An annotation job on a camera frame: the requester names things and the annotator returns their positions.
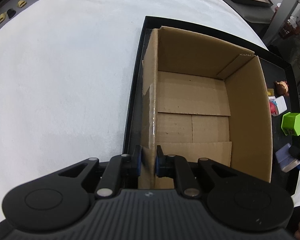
yellow slipper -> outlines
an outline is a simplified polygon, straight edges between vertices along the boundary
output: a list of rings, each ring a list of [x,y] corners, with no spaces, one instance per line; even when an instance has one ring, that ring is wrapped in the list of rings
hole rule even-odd
[[[20,0],[20,1],[18,2],[18,7],[21,8],[21,7],[25,6],[26,3],[27,3],[27,2],[26,2],[25,0]]]
[[[6,18],[6,13],[0,14],[0,23],[2,23],[5,18]]]

slipper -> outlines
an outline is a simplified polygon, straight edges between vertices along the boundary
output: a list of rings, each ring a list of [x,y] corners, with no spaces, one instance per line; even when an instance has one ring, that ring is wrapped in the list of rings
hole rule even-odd
[[[6,18],[6,12],[0,14],[0,23],[2,23],[4,21],[4,19]]]
[[[9,19],[11,19],[16,14],[16,11],[14,9],[9,9],[7,11],[7,14],[8,14]]]
[[[27,3],[27,2],[26,2],[25,0],[20,0],[20,1],[18,2],[18,7],[21,8],[21,7],[25,6],[26,3]]]

green hexagonal container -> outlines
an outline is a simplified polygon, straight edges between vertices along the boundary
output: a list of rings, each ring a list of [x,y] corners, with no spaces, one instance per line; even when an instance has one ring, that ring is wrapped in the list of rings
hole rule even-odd
[[[288,112],[282,116],[281,129],[285,135],[300,135],[300,113]]]

open cardboard box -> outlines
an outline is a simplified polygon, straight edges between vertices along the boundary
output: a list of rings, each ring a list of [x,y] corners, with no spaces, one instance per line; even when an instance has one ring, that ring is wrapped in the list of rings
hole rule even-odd
[[[155,177],[156,147],[197,162],[207,157],[270,181],[272,129],[254,52],[204,34],[153,29],[143,60],[139,188],[172,188]]]

ribbed gray panel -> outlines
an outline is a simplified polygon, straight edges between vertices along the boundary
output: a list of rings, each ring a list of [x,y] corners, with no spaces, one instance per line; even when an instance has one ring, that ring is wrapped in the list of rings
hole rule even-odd
[[[13,231],[6,240],[278,240],[294,238],[285,230],[240,233],[217,223],[199,201],[172,190],[122,190],[113,199],[98,201],[72,227],[50,234]]]

